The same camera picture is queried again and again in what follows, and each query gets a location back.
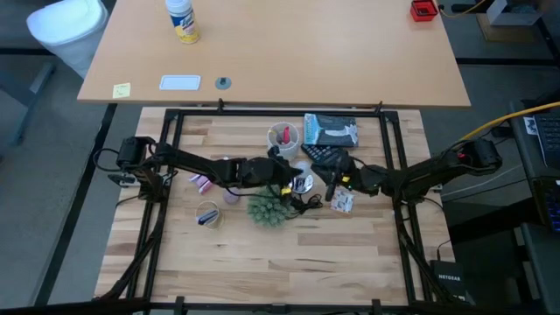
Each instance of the blue package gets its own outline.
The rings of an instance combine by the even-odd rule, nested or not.
[[[352,117],[305,114],[304,144],[358,146],[358,125]]]

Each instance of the green succulent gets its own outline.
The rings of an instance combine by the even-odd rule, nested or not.
[[[272,186],[275,195],[280,194],[280,187]],[[261,188],[256,194],[273,197],[274,195],[267,187]],[[283,204],[278,198],[264,198],[250,196],[247,204],[247,214],[255,224],[266,228],[277,228],[284,224],[286,216],[292,213],[293,208]]]

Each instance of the pink object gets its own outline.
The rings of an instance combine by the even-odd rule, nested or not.
[[[197,179],[200,178],[200,176],[202,176],[202,175],[200,175],[200,174],[194,174],[194,175],[192,175],[192,176],[189,178],[189,181],[192,182],[192,183],[194,183]]]
[[[229,190],[232,193],[237,193],[239,194],[239,189],[238,188],[229,188]],[[226,201],[229,205],[234,205],[237,203],[237,201],[239,201],[239,196],[235,196],[234,194],[231,194],[230,192],[228,192],[227,190],[224,189],[224,201]]]
[[[207,192],[210,188],[212,188],[214,184],[212,184],[212,182],[210,180],[206,179],[206,183],[199,189],[199,194],[204,194],[205,192]]]
[[[199,179],[197,179],[195,183],[196,183],[196,186],[201,188],[207,181],[208,181],[208,178],[206,178],[206,176],[200,176]]]
[[[284,144],[290,143],[290,127],[286,127],[283,129],[283,143]]]

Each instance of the yellow cable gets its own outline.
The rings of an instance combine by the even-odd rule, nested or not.
[[[479,3],[476,3],[471,9],[466,10],[466,11],[463,11],[463,12],[461,12],[461,13],[459,13],[459,14],[449,15],[449,14],[445,13],[444,10],[439,10],[439,13],[441,13],[442,15],[444,15],[444,16],[446,16],[446,17],[448,17],[448,18],[458,18],[458,17],[460,17],[460,16],[462,16],[462,15],[465,15],[465,14],[467,14],[468,12],[473,11],[474,9],[478,8],[478,7],[481,6],[485,1],[486,1],[486,0],[482,0],[482,1],[480,1]]]
[[[501,122],[503,122],[507,119],[515,118],[515,117],[518,117],[518,116],[523,116],[523,115],[530,114],[530,113],[535,113],[536,111],[539,111],[539,110],[551,109],[551,108],[558,107],[558,106],[560,106],[560,101],[555,101],[555,102],[550,103],[550,104],[537,106],[535,108],[524,109],[524,110],[518,111],[518,112],[513,113],[513,114],[505,115],[503,117],[494,119],[491,122],[487,122],[487,123],[483,124],[482,126],[478,127],[477,129],[475,129],[475,130],[469,132],[468,134],[466,134],[466,136],[463,136],[461,138],[461,140],[468,140],[471,137],[473,137],[474,135],[481,132],[482,130],[484,130],[486,128],[493,127],[493,126],[495,126],[495,125],[497,125],[497,124],[499,124],[499,123],[501,123]]]

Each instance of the light wood desk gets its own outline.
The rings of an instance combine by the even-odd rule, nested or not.
[[[410,0],[194,0],[201,39],[181,44],[165,1],[119,0],[84,80],[84,102],[468,107],[441,17]],[[166,74],[198,91],[160,91]],[[232,86],[214,83],[229,77]],[[115,84],[130,97],[113,99]]]
[[[165,108],[145,108],[137,134],[158,139],[164,112]],[[401,110],[399,115],[409,165],[428,158],[420,113]],[[293,123],[302,132],[302,117],[187,116],[179,148],[212,159],[265,156],[266,131],[279,121]],[[352,154],[385,166],[379,120],[358,118],[358,125],[360,148]],[[394,137],[390,140],[395,147]],[[297,160],[304,158],[300,151]],[[323,208],[308,210],[283,227],[267,229],[246,215],[246,198],[229,206],[217,186],[199,195],[190,176],[180,171],[171,186],[152,301],[173,302],[185,296],[189,303],[368,305],[379,298],[383,305],[407,304],[388,197],[356,193],[351,215],[336,213],[325,202]],[[315,186],[304,200],[325,191],[315,176]],[[137,194],[137,189],[124,189],[121,199]],[[437,194],[428,197],[440,201]],[[217,231],[194,221],[195,208],[203,200],[213,200],[226,215]],[[137,199],[117,208],[96,295],[105,293],[132,260],[143,211],[144,202]],[[445,216],[430,202],[418,205],[417,213],[426,258],[434,259],[438,244],[449,240]],[[442,257],[453,260],[449,243],[442,247]],[[419,274],[412,264],[421,298]],[[137,292],[143,291],[144,279],[141,274]]]

